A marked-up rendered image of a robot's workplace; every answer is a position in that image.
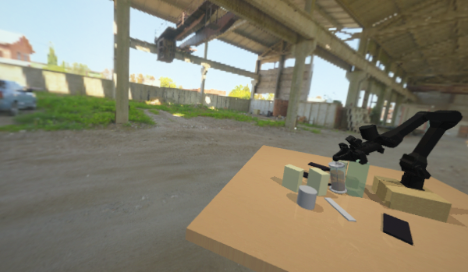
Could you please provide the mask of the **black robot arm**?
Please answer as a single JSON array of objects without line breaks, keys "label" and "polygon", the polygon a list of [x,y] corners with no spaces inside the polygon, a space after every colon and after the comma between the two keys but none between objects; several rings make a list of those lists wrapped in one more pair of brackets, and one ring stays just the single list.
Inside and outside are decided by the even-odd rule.
[{"label": "black robot arm", "polygon": [[385,149],[382,145],[396,147],[407,134],[429,120],[430,127],[421,141],[416,145],[413,152],[403,154],[399,163],[402,171],[404,171],[401,183],[407,188],[424,191],[424,179],[431,177],[426,170],[427,156],[444,132],[456,126],[461,119],[463,119],[463,116],[458,111],[420,111],[395,129],[381,135],[378,133],[377,126],[373,124],[363,125],[359,127],[359,130],[362,138],[367,140],[365,143],[370,147],[370,151],[383,154]]}]

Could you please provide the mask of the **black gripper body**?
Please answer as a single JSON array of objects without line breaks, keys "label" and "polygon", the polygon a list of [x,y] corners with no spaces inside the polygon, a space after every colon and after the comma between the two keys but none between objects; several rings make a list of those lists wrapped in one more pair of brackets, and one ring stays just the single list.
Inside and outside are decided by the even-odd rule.
[{"label": "black gripper body", "polygon": [[364,146],[362,148],[360,148],[359,150],[355,150],[354,146],[349,146],[345,143],[339,143],[339,146],[340,146],[340,149],[341,149],[341,146],[345,147],[346,149],[346,153],[347,151],[350,149],[353,154],[354,154],[354,157],[356,160],[360,160],[359,163],[360,164],[366,164],[367,163],[367,157],[366,155],[369,155],[369,153],[371,152],[371,149],[370,147],[365,143],[365,142],[362,142],[361,144],[364,144]]}]

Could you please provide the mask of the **grey cylinder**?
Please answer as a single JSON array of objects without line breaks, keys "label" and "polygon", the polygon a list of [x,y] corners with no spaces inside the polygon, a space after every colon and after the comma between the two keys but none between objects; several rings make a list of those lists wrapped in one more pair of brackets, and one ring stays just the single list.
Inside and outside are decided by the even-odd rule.
[{"label": "grey cylinder", "polygon": [[308,186],[300,185],[296,203],[305,210],[314,210],[317,200],[317,190]]}]

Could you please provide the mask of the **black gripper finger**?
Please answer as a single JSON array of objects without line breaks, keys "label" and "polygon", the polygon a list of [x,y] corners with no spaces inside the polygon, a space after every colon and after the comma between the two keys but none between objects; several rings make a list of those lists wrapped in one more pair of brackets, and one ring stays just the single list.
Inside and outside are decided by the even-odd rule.
[{"label": "black gripper finger", "polygon": [[[346,153],[345,147],[341,146],[341,150],[340,150],[337,154],[335,154],[335,155],[336,155],[336,156],[341,156],[341,155],[343,155],[343,154],[345,154],[345,153]],[[333,155],[333,157],[334,157],[335,155]]]},{"label": "black gripper finger", "polygon": [[340,160],[340,161],[355,161],[356,162],[356,159],[354,157],[354,154],[353,152],[349,149],[347,151],[347,153],[339,156],[336,158],[336,160]]}]

